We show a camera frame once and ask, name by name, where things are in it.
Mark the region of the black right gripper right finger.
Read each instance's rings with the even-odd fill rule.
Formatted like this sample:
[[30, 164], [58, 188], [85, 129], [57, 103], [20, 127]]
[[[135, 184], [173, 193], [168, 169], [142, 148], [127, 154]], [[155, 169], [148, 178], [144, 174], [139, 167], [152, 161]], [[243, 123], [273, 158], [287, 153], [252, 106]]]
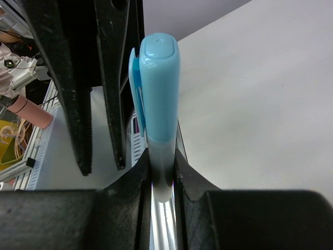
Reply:
[[332, 249], [332, 206], [306, 190], [222, 190], [175, 153], [179, 249]]

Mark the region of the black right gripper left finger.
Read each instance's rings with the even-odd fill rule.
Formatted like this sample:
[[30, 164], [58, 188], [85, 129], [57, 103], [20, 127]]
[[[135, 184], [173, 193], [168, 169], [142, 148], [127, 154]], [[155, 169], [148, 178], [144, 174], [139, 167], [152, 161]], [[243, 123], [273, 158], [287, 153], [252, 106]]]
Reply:
[[103, 190], [1, 192], [1, 249], [149, 249], [148, 151]]

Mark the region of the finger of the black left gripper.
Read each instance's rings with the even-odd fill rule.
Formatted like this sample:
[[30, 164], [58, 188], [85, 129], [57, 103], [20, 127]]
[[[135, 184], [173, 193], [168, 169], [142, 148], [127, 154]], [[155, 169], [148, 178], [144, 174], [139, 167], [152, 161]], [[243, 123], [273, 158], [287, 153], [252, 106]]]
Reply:
[[143, 1], [95, 1], [97, 46], [116, 167], [126, 167], [127, 126], [134, 110], [129, 57], [145, 36]]
[[82, 175], [92, 172], [91, 90], [100, 83], [93, 1], [25, 1], [24, 15], [51, 73]]

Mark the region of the light blue pen cap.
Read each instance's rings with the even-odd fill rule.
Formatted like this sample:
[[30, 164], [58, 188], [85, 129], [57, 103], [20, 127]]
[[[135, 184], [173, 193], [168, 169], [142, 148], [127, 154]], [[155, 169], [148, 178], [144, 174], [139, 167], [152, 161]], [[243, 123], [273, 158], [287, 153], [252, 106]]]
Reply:
[[130, 53], [128, 75], [141, 135], [163, 143], [174, 139], [180, 82], [176, 39], [166, 33], [146, 36], [139, 54]]

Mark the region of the translucent light blue cap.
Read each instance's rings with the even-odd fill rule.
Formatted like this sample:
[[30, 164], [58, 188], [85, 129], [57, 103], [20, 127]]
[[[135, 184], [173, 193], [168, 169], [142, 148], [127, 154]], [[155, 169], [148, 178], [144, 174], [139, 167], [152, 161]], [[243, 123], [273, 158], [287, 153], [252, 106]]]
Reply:
[[156, 201], [165, 203], [172, 196], [176, 138], [157, 141], [148, 137], [147, 143], [153, 194]]

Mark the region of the pink cardboard tube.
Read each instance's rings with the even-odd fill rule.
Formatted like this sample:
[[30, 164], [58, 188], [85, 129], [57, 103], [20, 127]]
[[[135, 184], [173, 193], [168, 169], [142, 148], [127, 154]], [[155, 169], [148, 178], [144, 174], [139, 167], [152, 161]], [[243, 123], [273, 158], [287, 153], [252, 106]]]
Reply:
[[11, 99], [6, 109], [41, 129], [48, 127], [53, 120], [53, 115], [22, 95]]

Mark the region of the yellow parts bin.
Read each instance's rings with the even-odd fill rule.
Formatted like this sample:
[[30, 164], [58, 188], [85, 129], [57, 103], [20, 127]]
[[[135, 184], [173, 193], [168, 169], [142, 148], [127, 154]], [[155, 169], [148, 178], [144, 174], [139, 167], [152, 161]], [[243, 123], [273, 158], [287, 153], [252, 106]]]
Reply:
[[24, 119], [12, 122], [1, 120], [1, 170], [23, 159], [33, 128]]

